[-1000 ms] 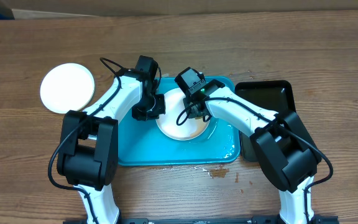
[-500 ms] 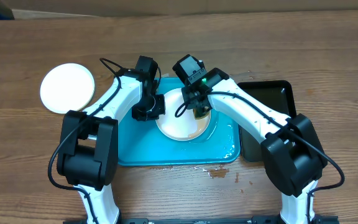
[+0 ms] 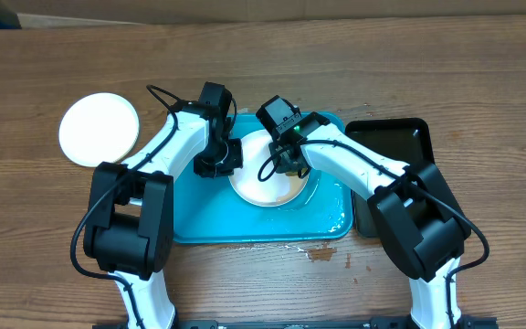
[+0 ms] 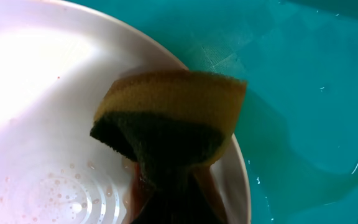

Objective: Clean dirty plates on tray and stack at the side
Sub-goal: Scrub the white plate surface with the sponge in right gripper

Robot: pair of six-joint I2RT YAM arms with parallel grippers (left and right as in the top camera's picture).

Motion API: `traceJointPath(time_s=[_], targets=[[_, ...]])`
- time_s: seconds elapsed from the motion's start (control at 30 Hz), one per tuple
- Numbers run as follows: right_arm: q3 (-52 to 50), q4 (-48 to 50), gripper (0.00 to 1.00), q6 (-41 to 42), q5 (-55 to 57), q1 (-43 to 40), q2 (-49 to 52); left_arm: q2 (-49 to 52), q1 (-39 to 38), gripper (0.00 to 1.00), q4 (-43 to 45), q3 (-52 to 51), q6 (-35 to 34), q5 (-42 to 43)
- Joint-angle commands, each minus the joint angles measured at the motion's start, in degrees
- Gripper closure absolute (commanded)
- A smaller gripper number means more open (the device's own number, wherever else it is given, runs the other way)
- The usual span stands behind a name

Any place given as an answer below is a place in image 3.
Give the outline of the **white plate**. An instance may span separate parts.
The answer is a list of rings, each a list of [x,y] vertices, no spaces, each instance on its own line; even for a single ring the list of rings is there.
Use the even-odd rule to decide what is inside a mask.
[[[59,125],[58,141],[70,161],[95,167],[120,161],[136,144],[139,131],[132,104],[118,94],[100,92],[70,106]]]
[[[241,139],[243,166],[229,177],[235,192],[248,203],[260,207],[277,207],[298,196],[308,178],[275,172],[265,182],[258,180],[258,171],[270,157],[271,136],[265,130],[247,134]]]

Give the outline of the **green yellow sponge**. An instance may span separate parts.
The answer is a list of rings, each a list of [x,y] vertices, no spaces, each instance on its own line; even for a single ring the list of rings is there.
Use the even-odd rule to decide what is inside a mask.
[[[288,168],[285,172],[285,175],[287,176],[296,176],[298,178],[302,178],[302,169],[299,167],[291,167]]]

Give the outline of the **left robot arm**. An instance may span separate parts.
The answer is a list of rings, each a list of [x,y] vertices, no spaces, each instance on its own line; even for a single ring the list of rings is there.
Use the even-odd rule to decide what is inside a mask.
[[[163,267],[174,237],[174,183],[189,164],[205,178],[232,175],[242,165],[240,142],[229,134],[235,118],[231,97],[179,100],[166,125],[127,164],[103,162],[93,173],[88,211],[70,243],[83,243],[99,271],[73,267],[93,279],[113,281],[128,318],[125,328],[170,328],[176,311]]]

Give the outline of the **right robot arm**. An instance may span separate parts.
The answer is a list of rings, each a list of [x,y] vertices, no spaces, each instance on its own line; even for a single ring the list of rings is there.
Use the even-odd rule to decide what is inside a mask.
[[[317,112],[260,114],[258,120],[271,135],[275,170],[319,170],[365,200],[385,253],[410,281],[413,325],[456,327],[454,276],[473,229],[439,169],[380,155]]]

